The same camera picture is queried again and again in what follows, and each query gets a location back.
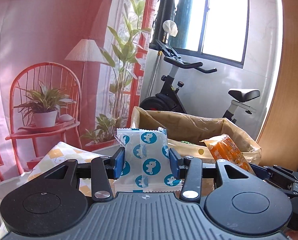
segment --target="window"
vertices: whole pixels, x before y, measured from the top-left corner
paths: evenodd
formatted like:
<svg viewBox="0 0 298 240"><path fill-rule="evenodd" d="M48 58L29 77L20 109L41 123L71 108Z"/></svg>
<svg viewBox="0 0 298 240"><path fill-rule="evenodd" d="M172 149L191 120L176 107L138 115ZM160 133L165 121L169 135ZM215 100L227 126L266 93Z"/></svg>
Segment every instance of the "window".
<svg viewBox="0 0 298 240"><path fill-rule="evenodd" d="M242 68L249 22L249 0L158 0L150 48L162 40L165 20L178 26L167 43L180 54Z"/></svg>

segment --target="white wall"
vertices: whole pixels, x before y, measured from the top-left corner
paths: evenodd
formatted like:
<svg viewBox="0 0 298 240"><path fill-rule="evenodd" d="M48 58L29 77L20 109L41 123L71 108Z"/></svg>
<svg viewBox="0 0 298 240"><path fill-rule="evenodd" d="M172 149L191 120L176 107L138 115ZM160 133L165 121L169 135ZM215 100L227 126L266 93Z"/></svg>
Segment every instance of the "white wall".
<svg viewBox="0 0 298 240"><path fill-rule="evenodd" d="M266 113L276 62L276 1L250 0L249 33L243 69L211 60L182 56L182 59L188 62L202 61L205 69L214 67L218 69L217 72L211 74L204 74L194 69L179 69L173 84L176 86L178 81L184 82L178 96L188 114L209 118L222 117L233 99L228 94L229 89L257 88L261 96L248 102L248 105L255 108L257 113L249 115L243 109L238 108L234 115L237 119L236 125L256 139ZM156 57L157 52L149 50L140 101L148 95ZM161 58L152 95L160 91L163 85L160 78L162 75L167 75L170 70L171 64L164 62Z"/></svg>

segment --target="exercise bike handlebar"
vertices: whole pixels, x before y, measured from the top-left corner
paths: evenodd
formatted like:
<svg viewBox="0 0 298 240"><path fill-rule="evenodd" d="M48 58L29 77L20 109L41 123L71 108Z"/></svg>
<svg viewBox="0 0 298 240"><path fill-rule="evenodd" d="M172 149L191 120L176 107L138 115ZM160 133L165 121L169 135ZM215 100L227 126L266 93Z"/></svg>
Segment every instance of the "exercise bike handlebar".
<svg viewBox="0 0 298 240"><path fill-rule="evenodd" d="M179 67L179 68L184 68L184 69L194 68L194 69L199 70L202 73L206 73L206 74L218 71L216 68L212 68L212 69L208 69L208 70L200 68L203 65L202 62L189 63L189 62L183 61L181 59L174 59L171 57L164 57L164 61L171 63L172 65L175 65L176 67Z"/></svg>

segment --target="chair backrest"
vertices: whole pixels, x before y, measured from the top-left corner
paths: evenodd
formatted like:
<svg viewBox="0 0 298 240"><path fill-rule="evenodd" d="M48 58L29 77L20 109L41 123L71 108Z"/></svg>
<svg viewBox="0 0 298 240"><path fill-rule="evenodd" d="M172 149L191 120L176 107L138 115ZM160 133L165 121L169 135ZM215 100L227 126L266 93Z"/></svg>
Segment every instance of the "chair backrest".
<svg viewBox="0 0 298 240"><path fill-rule="evenodd" d="M46 87L62 89L62 93L69 95L76 104L68 104L68 108L62 108L60 114L69 114L76 120L79 116L81 104L80 82L72 70L66 66L53 62L43 62L24 69L13 81L10 89L9 111L10 111L10 132L14 133L15 127L30 125L32 114L24 117L20 108L14 108L29 101L26 97L26 90L40 91L41 81Z"/></svg>

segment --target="orange snack package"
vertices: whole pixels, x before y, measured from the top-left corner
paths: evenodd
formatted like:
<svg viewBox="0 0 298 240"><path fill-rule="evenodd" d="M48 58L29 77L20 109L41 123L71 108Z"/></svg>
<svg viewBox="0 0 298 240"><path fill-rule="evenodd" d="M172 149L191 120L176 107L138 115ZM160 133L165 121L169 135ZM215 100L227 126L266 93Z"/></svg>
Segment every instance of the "orange snack package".
<svg viewBox="0 0 298 240"><path fill-rule="evenodd" d="M210 139L203 140L203 142L206 144L215 160L228 160L251 174L254 174L251 166L229 135L223 134L214 136Z"/></svg>

